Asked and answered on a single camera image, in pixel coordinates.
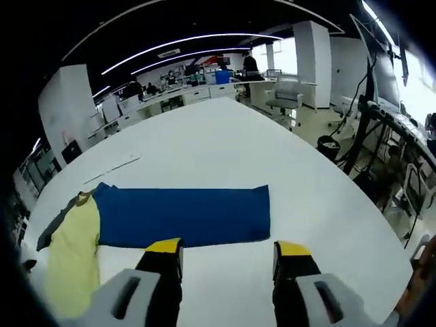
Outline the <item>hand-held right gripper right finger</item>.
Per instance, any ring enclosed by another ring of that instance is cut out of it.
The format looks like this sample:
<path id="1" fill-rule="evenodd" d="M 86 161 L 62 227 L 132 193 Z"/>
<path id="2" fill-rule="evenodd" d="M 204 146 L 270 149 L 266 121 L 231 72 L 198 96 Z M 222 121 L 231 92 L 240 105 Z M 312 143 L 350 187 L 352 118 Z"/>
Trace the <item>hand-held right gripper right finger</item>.
<path id="1" fill-rule="evenodd" d="M 303 245 L 274 242 L 272 303 L 278 326 L 364 326 L 361 297 L 322 273 Z"/>

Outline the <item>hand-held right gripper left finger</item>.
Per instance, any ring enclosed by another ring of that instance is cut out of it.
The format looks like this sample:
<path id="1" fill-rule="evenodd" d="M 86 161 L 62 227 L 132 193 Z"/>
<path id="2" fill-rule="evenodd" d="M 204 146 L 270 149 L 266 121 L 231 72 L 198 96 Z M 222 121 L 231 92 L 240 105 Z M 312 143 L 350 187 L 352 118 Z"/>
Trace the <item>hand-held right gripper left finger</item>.
<path id="1" fill-rule="evenodd" d="M 122 270 L 94 293 L 87 326 L 176 326 L 182 278 L 182 239 L 153 243 L 135 269 Z"/>

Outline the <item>person's right hand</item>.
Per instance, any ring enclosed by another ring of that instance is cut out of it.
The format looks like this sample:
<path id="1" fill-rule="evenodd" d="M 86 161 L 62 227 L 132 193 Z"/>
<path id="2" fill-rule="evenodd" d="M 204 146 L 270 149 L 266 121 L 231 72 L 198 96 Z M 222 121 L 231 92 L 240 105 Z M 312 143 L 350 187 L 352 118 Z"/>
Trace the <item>person's right hand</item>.
<path id="1" fill-rule="evenodd" d="M 435 236 L 414 264 L 413 275 L 396 305 L 399 326 L 435 326 Z"/>

